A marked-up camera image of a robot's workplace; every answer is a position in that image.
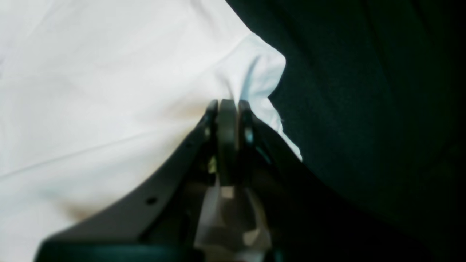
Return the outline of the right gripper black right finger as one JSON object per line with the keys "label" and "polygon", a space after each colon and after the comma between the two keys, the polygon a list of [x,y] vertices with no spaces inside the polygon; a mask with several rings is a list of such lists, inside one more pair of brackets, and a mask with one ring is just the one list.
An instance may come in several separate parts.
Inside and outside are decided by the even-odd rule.
{"label": "right gripper black right finger", "polygon": [[238,103],[242,182],[264,209],[266,262],[432,262],[420,241],[326,186],[248,102]]}

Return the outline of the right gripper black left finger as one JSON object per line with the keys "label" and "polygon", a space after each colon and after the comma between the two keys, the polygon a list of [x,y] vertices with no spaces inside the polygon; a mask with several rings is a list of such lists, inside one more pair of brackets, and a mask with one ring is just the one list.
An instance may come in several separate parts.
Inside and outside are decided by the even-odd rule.
{"label": "right gripper black left finger", "polygon": [[146,181],[84,221],[45,239],[36,262],[205,262],[194,246],[205,194],[217,180],[222,125],[233,100],[213,100],[195,128]]}

